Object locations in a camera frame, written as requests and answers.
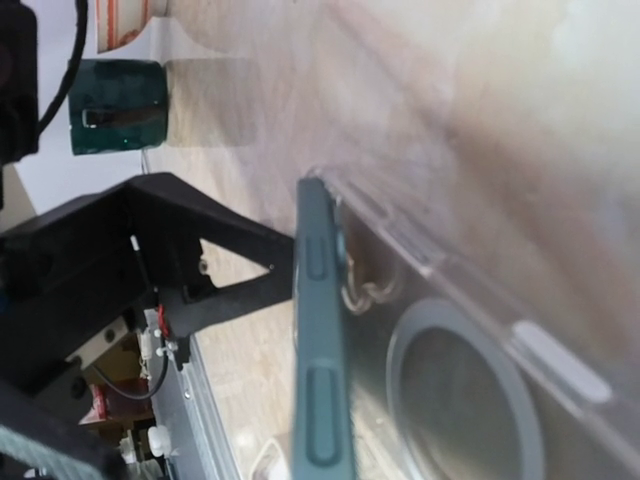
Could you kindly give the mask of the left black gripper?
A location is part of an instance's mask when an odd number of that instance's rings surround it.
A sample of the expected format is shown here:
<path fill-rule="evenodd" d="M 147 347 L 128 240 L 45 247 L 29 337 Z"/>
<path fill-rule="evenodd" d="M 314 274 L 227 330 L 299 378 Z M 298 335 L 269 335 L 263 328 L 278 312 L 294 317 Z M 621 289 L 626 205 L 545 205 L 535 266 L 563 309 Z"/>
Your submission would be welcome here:
<path fill-rule="evenodd" d="M 118 317 L 185 338 L 291 299 L 294 241 L 170 173 L 85 195 L 1 236 L 1 379 L 34 395 Z"/>

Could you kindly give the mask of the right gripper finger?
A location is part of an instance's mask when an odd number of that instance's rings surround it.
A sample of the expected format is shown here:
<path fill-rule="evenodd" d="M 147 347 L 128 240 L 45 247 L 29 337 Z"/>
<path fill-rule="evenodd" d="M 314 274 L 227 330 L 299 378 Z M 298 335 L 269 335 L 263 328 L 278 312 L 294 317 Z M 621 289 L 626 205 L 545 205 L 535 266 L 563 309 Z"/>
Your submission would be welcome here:
<path fill-rule="evenodd" d="M 123 479 L 115 449 L 79 426 L 40 409 L 16 388 L 1 384 L 1 452 L 55 479 Z"/>

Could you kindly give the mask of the clear magsafe phone case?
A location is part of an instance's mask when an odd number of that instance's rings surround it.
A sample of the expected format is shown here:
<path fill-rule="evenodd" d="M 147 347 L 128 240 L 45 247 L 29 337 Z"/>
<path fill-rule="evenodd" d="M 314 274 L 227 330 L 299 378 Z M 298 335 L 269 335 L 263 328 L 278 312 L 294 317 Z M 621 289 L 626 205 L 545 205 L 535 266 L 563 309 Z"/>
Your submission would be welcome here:
<path fill-rule="evenodd" d="M 308 177 L 346 249 L 355 479 L 638 477 L 637 325 L 611 343 L 522 301 L 448 241 L 415 173 Z"/>

